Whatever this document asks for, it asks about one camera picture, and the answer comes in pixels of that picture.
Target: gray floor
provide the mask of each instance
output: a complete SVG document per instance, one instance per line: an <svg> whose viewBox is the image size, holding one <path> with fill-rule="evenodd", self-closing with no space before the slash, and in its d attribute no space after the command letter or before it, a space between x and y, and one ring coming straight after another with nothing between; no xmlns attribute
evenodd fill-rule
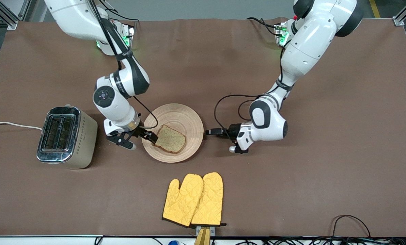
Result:
<svg viewBox="0 0 406 245"><path fill-rule="evenodd" d="M142 21L199 18L245 19L247 17L273 19L280 16L291 18L294 15L293 2L294 0L133 0L131 2L109 0L121 15ZM358 0L358 2L364 9L364 17L374 18L370 0ZM375 2L381 17L392 17L406 5L406 0L375 0ZM53 21L49 12L45 14L44 21ZM0 46L5 32L4 28L0 28Z"/></svg>

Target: yellow floor stripe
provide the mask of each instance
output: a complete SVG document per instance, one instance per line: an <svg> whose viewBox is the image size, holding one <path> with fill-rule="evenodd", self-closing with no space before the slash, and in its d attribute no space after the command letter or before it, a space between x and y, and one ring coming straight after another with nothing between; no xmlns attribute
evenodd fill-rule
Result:
<svg viewBox="0 0 406 245"><path fill-rule="evenodd" d="M373 9L373 14L375 18L380 18L379 9L377 9L376 1L370 0L371 9Z"/></svg>

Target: oven mitt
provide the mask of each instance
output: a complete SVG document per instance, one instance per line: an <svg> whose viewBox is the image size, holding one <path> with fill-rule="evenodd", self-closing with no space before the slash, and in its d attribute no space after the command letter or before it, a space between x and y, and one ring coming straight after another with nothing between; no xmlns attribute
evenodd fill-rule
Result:
<svg viewBox="0 0 406 245"><path fill-rule="evenodd" d="M180 187L178 180L172 180L168 187L162 219L188 227L202 191L203 179L200 175L187 174Z"/></svg>
<svg viewBox="0 0 406 245"><path fill-rule="evenodd" d="M213 172L203 177L203 193L197 210L192 217L192 226L223 226L221 208L223 206L223 179Z"/></svg>

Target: round wooden plate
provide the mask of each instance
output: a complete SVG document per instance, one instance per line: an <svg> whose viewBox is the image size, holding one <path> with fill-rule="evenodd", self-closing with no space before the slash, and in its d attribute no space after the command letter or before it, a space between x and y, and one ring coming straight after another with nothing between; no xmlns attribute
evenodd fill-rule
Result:
<svg viewBox="0 0 406 245"><path fill-rule="evenodd" d="M158 118L159 124L152 131L158 134L162 125L181 132L186 136L186 143L182 151L173 154L153 146L150 141L143 140L142 144L149 155L164 163L178 163L194 155L203 140L203 123L199 115L183 104L165 104L156 108L153 114ZM144 121L144 125L155 125L156 121L149 115Z"/></svg>

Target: silver toaster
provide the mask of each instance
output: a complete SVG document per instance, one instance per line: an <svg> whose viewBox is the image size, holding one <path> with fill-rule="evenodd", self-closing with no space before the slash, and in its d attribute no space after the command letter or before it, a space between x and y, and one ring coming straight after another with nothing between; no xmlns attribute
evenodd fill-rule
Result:
<svg viewBox="0 0 406 245"><path fill-rule="evenodd" d="M36 158L71 169L87 167L97 138L97 122L77 107L55 107L47 113Z"/></svg>

